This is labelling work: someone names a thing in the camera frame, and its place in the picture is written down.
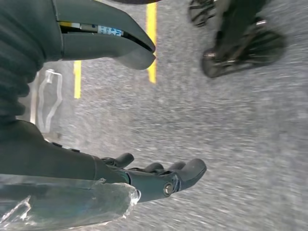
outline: yellow road marking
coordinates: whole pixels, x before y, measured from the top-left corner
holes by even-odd
[[[82,61],[74,62],[75,98],[80,99],[82,92]]]
[[[157,4],[150,3],[146,5],[146,33],[156,45],[156,14]],[[151,83],[156,83],[156,60],[148,68],[149,79]]]

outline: label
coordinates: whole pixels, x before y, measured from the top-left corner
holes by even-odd
[[[115,36],[122,36],[123,32],[119,29],[107,27],[107,26],[98,26],[98,34],[104,35],[115,35]]]

